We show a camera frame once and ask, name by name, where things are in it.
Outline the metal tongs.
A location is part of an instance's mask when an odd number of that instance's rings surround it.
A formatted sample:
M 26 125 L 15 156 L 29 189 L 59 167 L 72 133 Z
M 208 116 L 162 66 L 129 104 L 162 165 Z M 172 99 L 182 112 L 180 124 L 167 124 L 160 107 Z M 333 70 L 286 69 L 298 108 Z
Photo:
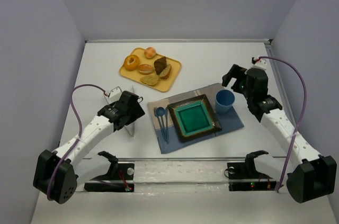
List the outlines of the metal tongs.
M 106 99 L 106 102 L 108 104 L 113 103 L 111 101 L 108 101 L 107 99 Z M 124 126 L 124 128 L 128 131 L 128 133 L 130 134 L 130 137 L 134 137 L 135 136 L 135 123 L 134 122 L 129 124 L 128 126 Z

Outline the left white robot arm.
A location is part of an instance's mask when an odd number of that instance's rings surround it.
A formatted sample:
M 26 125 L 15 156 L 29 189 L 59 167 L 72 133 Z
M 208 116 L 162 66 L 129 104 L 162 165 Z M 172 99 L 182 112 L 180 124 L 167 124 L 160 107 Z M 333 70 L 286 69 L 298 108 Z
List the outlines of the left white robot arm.
M 64 204 L 80 185 L 116 173 L 118 159 L 107 151 L 90 160 L 84 158 L 104 138 L 145 115 L 142 101 L 141 96 L 123 91 L 118 100 L 101 108 L 86 127 L 80 127 L 80 133 L 70 141 L 53 151 L 44 150 L 37 160 L 33 186 L 49 201 Z

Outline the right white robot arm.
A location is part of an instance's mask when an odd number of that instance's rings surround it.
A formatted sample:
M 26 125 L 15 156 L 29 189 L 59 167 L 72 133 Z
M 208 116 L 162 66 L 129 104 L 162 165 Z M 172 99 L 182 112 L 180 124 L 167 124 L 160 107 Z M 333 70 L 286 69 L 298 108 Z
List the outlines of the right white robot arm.
M 222 78 L 227 86 L 242 94 L 250 113 L 265 127 L 286 154 L 284 163 L 276 161 L 265 150 L 249 153 L 242 171 L 249 176 L 258 173 L 277 181 L 276 188 L 287 187 L 291 197 L 304 203 L 332 194 L 335 189 L 337 163 L 332 156 L 323 156 L 313 148 L 288 119 L 282 105 L 268 94 L 268 76 L 265 69 L 253 66 L 250 69 L 232 65 Z

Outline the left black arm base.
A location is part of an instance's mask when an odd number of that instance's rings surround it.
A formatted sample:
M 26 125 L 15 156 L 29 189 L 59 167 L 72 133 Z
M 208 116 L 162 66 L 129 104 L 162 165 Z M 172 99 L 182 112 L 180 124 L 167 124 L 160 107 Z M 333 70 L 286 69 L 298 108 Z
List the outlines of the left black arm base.
M 133 192 L 135 164 L 132 162 L 120 162 L 116 156 L 101 151 L 97 154 L 100 160 L 108 163 L 106 171 L 97 177 L 87 181 L 83 185 L 86 192 Z

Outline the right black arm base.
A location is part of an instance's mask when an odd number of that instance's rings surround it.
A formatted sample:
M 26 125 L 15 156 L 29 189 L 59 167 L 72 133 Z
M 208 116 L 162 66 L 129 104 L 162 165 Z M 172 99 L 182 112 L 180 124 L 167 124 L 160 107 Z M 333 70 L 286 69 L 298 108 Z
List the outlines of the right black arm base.
M 228 188 L 231 192 L 237 191 L 273 191 L 277 181 L 264 173 L 257 171 L 254 160 L 266 156 L 269 153 L 264 150 L 251 152 L 242 162 L 229 162 L 224 170 L 224 176 L 228 178 Z

